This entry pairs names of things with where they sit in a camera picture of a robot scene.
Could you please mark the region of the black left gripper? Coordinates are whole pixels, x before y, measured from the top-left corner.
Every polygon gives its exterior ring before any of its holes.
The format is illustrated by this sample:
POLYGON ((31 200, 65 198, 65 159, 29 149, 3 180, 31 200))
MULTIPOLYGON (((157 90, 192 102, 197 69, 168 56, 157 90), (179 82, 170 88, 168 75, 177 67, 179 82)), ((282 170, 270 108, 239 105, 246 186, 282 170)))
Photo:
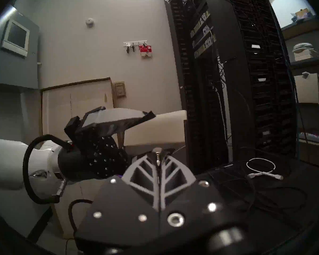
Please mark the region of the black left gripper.
POLYGON ((117 146, 112 136, 99 134, 120 133, 155 117, 152 111, 103 106, 87 112, 81 121, 83 134, 75 135, 74 126, 64 128, 72 145, 58 153, 61 174, 69 181, 123 175, 130 165, 127 153, 117 146))

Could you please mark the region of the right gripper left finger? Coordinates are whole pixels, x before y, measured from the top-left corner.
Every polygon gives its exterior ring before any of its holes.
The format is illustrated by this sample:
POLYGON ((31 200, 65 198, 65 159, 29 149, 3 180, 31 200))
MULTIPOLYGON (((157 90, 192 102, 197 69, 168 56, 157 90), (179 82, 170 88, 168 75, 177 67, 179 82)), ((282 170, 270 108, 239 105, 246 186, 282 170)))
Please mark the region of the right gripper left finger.
POLYGON ((156 156, 135 160, 121 178, 106 179, 75 233, 77 247, 135 247, 159 236, 156 156))

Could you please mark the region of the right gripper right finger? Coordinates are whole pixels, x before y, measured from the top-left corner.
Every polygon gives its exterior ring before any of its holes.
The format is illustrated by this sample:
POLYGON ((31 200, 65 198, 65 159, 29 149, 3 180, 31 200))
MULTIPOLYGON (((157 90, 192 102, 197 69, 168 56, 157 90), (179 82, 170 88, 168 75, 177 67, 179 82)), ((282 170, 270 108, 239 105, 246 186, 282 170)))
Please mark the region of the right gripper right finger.
POLYGON ((238 229, 211 178, 196 178, 169 152, 159 156, 159 233, 207 233, 238 229))

